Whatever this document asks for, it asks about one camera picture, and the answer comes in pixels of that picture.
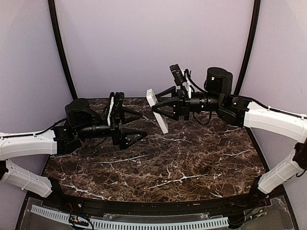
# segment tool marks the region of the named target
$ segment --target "white arm link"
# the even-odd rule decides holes
[[[259,128],[292,138],[299,143],[305,142],[307,138],[307,119],[273,112],[255,102],[249,103],[248,108],[249,111],[245,113],[244,117],[245,127]]]
[[[13,157],[57,153],[57,143],[53,140],[54,131],[49,130],[41,135],[32,133],[5,134],[0,133],[0,161]],[[33,134],[29,137],[1,138],[3,136]]]
[[[258,189],[265,194],[270,193],[274,188],[291,179],[297,173],[303,171],[297,162],[293,161],[295,149],[291,151],[282,162],[273,169],[263,174],[258,182]]]
[[[6,172],[1,182],[6,182],[20,187],[21,190],[28,190],[42,197],[47,197],[51,194],[51,182],[48,178],[38,176],[26,169],[14,164],[11,160],[6,161]]]

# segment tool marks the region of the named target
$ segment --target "white cable tray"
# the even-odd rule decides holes
[[[63,224],[69,224],[69,214],[67,213],[54,211],[36,205],[32,205],[31,212]],[[229,226],[228,217],[193,222],[163,224],[125,223],[94,218],[91,218],[90,220],[96,230],[207,230]]]

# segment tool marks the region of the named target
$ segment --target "black frame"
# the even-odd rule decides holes
[[[66,78],[66,82],[68,84],[69,91],[71,92],[71,97],[73,100],[75,100],[78,98],[78,95],[77,95],[75,86],[72,81],[71,72],[69,70],[65,51],[64,51],[61,33],[59,30],[59,22],[58,22],[58,17],[57,17],[56,5],[55,5],[54,0],[48,0],[48,4],[49,4],[49,11],[50,11],[50,18],[51,18],[53,33],[54,33],[54,37],[55,37],[57,47],[58,47],[59,58],[62,63],[62,67],[63,67],[64,75]]]
[[[52,21],[53,31],[54,31],[63,71],[65,73],[66,81],[69,86],[69,90],[70,90],[72,98],[77,99],[78,96],[77,96],[77,93],[76,93],[76,90],[75,90],[75,87],[72,81],[71,73],[70,73],[66,55],[64,52],[62,39],[60,36],[59,23],[57,19],[55,2],[54,0],[48,0],[48,3],[49,3],[49,10],[50,10],[50,17]],[[251,50],[253,46],[253,41],[255,37],[259,11],[260,11],[260,0],[255,0],[252,20],[251,20],[251,25],[250,25],[250,31],[248,35],[248,42],[247,42],[246,51],[244,54],[239,78],[236,84],[235,95],[239,95],[240,90],[242,88],[244,76],[246,74],[246,70],[247,70],[247,66],[248,66],[248,62],[249,62],[249,58],[250,58],[250,54],[251,54]],[[252,140],[252,143],[260,157],[260,160],[265,170],[268,171],[269,167],[267,165],[267,162],[265,161],[263,153],[251,129],[246,128],[246,130],[247,130],[249,137]],[[211,216],[224,215],[224,216],[228,216],[230,219],[234,216],[237,217],[238,215],[243,216],[243,212],[245,208],[230,207],[229,202],[234,202],[246,196],[247,194],[242,194],[242,195],[236,195],[236,196],[225,197],[225,198],[217,198],[217,199],[209,199],[209,200],[201,200],[201,201],[190,201],[190,202],[135,203],[135,202],[116,202],[116,201],[95,200],[95,199],[65,195],[67,200],[72,204],[73,209],[78,214],[83,214],[83,215],[93,215],[93,216],[103,217],[105,213],[123,214],[123,215],[132,214],[132,215],[145,216],[145,215],[181,215],[181,214],[197,214],[197,213],[209,212]],[[292,222],[294,224],[295,229],[298,230],[299,229],[298,224],[297,224],[293,209],[291,207],[289,198],[287,196],[287,193],[283,185],[277,187],[271,194],[271,198],[277,197],[277,196],[285,197],[288,209],[291,214]],[[20,215],[18,217],[16,230],[20,228],[22,218],[23,218],[23,213],[25,211],[27,201],[30,197],[36,198],[39,200],[43,200],[43,198],[41,198],[40,196],[34,193],[31,193],[31,192],[27,192],[22,208],[21,208]]]
[[[261,162],[266,171],[269,167],[265,161],[263,153],[257,143],[250,128],[246,128],[248,135],[260,157]],[[223,215],[227,216],[230,221],[232,218],[237,219],[238,216],[244,216],[245,207],[230,207],[229,202],[237,202],[244,199],[248,194],[235,195],[230,197],[223,197],[217,199],[207,199],[200,201],[188,201],[188,202],[172,202],[172,203],[141,203],[141,202],[118,202],[118,201],[105,201],[89,198],[82,198],[78,196],[65,195],[65,198],[73,206],[73,210],[77,214],[90,216],[103,217],[105,213],[120,214],[120,215],[139,215],[139,216],[167,216],[167,215],[183,215],[183,214],[199,214],[209,212],[211,216]],[[288,195],[283,185],[280,185],[272,191],[270,198],[284,196],[288,210],[291,215],[291,219],[295,230],[299,230],[298,224],[288,198]],[[39,195],[32,192],[27,192],[24,199],[21,212],[18,217],[15,230],[19,230],[24,211],[29,198],[35,198],[44,201]],[[50,206],[50,203],[43,202],[44,205]]]
[[[243,57],[242,66],[241,66],[241,70],[240,70],[240,73],[239,73],[238,81],[236,82],[236,89],[235,89],[234,95],[240,94],[240,91],[241,91],[241,88],[242,88],[242,85],[243,85],[243,81],[244,81],[244,77],[245,77],[245,74],[246,74],[246,70],[248,68],[248,62],[249,62],[249,59],[250,59],[250,54],[251,54],[251,50],[253,48],[254,38],[255,38],[255,34],[256,34],[258,16],[259,16],[259,11],[260,11],[260,2],[261,2],[261,0],[255,0],[254,1],[253,14],[252,14],[250,28],[249,28],[249,34],[248,34],[248,42],[246,44],[246,49],[245,49],[245,53],[244,53],[244,57]]]

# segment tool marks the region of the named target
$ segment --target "black bracket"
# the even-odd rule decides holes
[[[147,132],[135,129],[122,128],[118,134],[112,136],[113,145],[119,145],[121,150],[126,150],[137,141],[145,138]]]
[[[307,139],[304,144],[297,143],[295,145],[293,161],[297,162],[302,169],[307,170]]]
[[[125,114],[132,114],[132,115],[135,115],[135,116],[131,116],[131,117],[126,118]],[[141,119],[143,117],[143,114],[136,112],[132,109],[122,107],[119,116],[120,116],[121,124],[125,125],[127,123],[132,122],[132,121],[136,121],[136,120]]]
[[[171,98],[162,98],[167,94],[171,94]],[[187,93],[183,89],[176,90],[176,87],[173,86],[159,94],[156,95],[158,104],[152,106],[152,111],[164,115],[166,117],[172,118],[173,120],[178,121],[180,116],[184,116],[184,120],[189,120],[190,100]],[[168,112],[163,110],[163,108],[171,107],[172,111]]]
[[[0,180],[5,173],[8,173],[9,170],[6,168],[6,161],[0,161]]]

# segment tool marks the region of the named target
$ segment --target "curved black pole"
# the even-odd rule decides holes
[[[260,2],[261,0],[255,0],[254,1],[254,9],[253,9],[253,15],[251,18],[251,23],[250,23],[250,29],[249,29],[249,34],[248,34],[248,42],[246,45],[245,49],[245,54],[241,66],[241,70],[239,73],[238,81],[236,83],[236,89],[234,95],[239,95],[242,85],[243,85],[243,80],[246,74],[246,70],[248,68],[248,62],[251,54],[251,50],[253,47],[254,43],[254,38],[255,38],[255,33],[256,33],[256,28],[257,28],[257,22],[258,22],[258,16],[259,16],[259,11],[260,11]]]
[[[59,58],[62,63],[63,71],[65,74],[65,78],[66,78],[69,90],[71,92],[71,96],[75,100],[78,98],[78,96],[77,96],[75,86],[73,85],[71,73],[69,71],[69,67],[68,67],[64,47],[63,47],[63,42],[62,42],[61,34],[59,31],[59,22],[58,22],[57,10],[56,10],[54,0],[48,0],[48,4],[49,4],[50,17],[51,17],[51,22],[52,22],[52,27],[53,27],[53,33],[54,33],[54,37],[56,39],[56,43],[58,47]]]

